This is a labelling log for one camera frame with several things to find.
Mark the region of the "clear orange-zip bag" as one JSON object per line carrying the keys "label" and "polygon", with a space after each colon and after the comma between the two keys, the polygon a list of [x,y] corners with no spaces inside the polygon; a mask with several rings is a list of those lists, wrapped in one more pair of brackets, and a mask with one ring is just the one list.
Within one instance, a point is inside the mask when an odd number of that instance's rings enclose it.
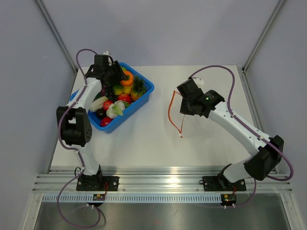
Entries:
{"label": "clear orange-zip bag", "polygon": [[173,90],[167,108],[167,119],[179,138],[195,138],[200,135],[211,137],[213,129],[209,127],[203,116],[194,115],[188,108],[182,95]]}

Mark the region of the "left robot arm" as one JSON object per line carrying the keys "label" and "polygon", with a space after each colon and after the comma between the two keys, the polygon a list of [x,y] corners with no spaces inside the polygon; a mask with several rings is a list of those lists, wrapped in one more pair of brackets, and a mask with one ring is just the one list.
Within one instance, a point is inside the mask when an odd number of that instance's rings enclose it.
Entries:
{"label": "left robot arm", "polygon": [[93,65],[82,74],[84,84],[74,100],[56,110],[58,137],[61,146],[74,151],[81,161],[77,190],[97,191],[103,187],[105,180],[101,166],[87,146],[92,137],[88,111],[103,85],[119,83],[121,80],[126,80],[127,76],[119,63],[105,54],[95,54]]}

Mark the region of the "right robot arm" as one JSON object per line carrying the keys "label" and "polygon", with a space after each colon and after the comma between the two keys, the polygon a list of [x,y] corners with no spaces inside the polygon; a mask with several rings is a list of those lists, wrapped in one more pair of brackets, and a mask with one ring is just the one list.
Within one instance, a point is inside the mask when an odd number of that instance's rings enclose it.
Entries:
{"label": "right robot arm", "polygon": [[204,93],[194,80],[188,79],[177,87],[182,96],[180,112],[204,116],[219,124],[247,150],[250,157],[225,166],[216,176],[203,181],[206,191],[230,191],[243,179],[264,180],[281,161],[284,141],[270,137],[238,116],[227,106],[225,99],[214,90]]}

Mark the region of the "toy orange persimmon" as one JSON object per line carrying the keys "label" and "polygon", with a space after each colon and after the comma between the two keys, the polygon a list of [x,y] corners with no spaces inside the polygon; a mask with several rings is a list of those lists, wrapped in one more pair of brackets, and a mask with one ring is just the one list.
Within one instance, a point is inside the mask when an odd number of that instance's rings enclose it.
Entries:
{"label": "toy orange persimmon", "polygon": [[124,87],[131,86],[133,84],[133,74],[130,71],[125,70],[124,74],[126,75],[126,80],[121,80],[120,84]]}

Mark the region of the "toy pineapple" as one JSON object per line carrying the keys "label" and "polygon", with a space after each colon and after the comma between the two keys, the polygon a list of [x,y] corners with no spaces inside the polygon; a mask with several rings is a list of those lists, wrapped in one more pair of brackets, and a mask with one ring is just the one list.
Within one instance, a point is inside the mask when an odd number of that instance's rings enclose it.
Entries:
{"label": "toy pineapple", "polygon": [[146,93],[146,87],[144,85],[144,80],[139,76],[136,76],[133,80],[133,86],[130,93],[132,100],[133,101],[138,100],[145,93]]}

